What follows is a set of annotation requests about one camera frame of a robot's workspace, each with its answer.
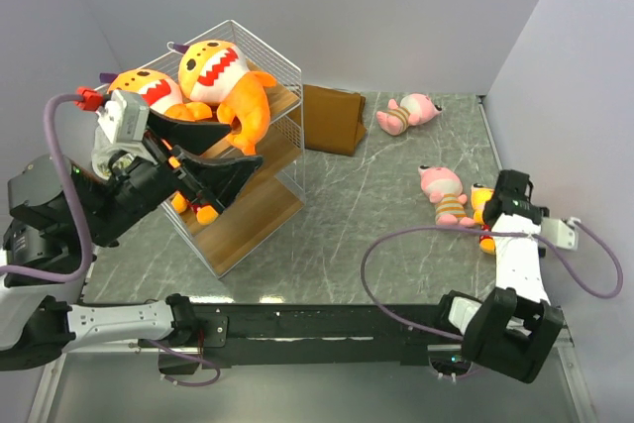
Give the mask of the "yellow plush polka-dot dress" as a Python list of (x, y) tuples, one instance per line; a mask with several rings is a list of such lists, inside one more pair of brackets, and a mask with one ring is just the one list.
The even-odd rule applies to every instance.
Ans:
[[(170, 152), (173, 152), (173, 146), (167, 140), (162, 140), (162, 142)], [(201, 156), (194, 156), (194, 158), (202, 160), (203, 162), (209, 161), (209, 159)], [(168, 164), (173, 170), (178, 170), (181, 168), (181, 163), (175, 156), (169, 157)], [(213, 206), (208, 203), (201, 204), (199, 201), (187, 198), (187, 196), (184, 195), (181, 191), (181, 186), (182, 183), (184, 183), (184, 179), (180, 178), (180, 175), (178, 175), (178, 180), (179, 185), (176, 185), (174, 195), (170, 199), (170, 203), (175, 212), (178, 214), (182, 214), (187, 210), (191, 210), (195, 214), (195, 218), (198, 224), (205, 226), (213, 223), (219, 216), (219, 212), (217, 212), (213, 208)]]

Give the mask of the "large orange shark plush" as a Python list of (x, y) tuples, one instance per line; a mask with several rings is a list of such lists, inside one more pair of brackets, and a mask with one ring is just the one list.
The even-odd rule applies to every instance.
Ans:
[(99, 81), (108, 91), (125, 90), (139, 94), (155, 112), (182, 121), (213, 121), (212, 108), (203, 102), (185, 102), (179, 85), (167, 74), (137, 68), (121, 73), (101, 72)]

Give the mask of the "orange shark plush small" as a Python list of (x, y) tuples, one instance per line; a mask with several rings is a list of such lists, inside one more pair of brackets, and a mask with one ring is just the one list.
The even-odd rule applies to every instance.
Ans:
[(277, 86), (275, 77), (251, 70), (243, 52), (228, 41), (170, 42), (168, 48), (181, 54), (177, 76), (182, 94), (193, 102), (214, 104), (220, 123), (239, 126), (226, 140), (253, 156), (270, 124), (266, 91)]

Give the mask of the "yellow plush red dress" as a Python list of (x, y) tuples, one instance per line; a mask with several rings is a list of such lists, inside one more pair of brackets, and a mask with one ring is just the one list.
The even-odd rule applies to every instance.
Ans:
[[(471, 206), (473, 210), (473, 219), (483, 231), (488, 232), (490, 227), (484, 223), (483, 211), (485, 204), (493, 195), (493, 189), (485, 187), (479, 183), (474, 183), (471, 187)], [(495, 254), (495, 242), (490, 235), (481, 235), (479, 237), (479, 248), (486, 254)]]

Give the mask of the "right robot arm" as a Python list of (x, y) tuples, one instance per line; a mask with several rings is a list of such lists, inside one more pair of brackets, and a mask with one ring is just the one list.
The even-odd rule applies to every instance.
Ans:
[(499, 173), (483, 221), (495, 242), (495, 285), (478, 302), (458, 294), (433, 322), (435, 334), (453, 343), (462, 336), (462, 357), (531, 383), (564, 328), (563, 311), (551, 304), (540, 268), (542, 209), (531, 203), (528, 174)]

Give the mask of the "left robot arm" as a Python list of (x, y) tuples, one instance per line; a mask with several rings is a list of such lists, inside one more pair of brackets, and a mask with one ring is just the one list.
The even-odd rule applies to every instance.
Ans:
[(79, 290), (95, 248), (119, 238), (174, 194), (225, 211), (262, 166), (259, 156), (209, 159), (224, 124), (152, 115), (137, 147), (116, 143), (102, 179), (60, 153), (41, 156), (8, 184), (12, 221), (3, 238), (1, 368), (30, 370), (96, 343), (126, 339), (190, 343), (201, 324), (189, 298), (86, 307)]

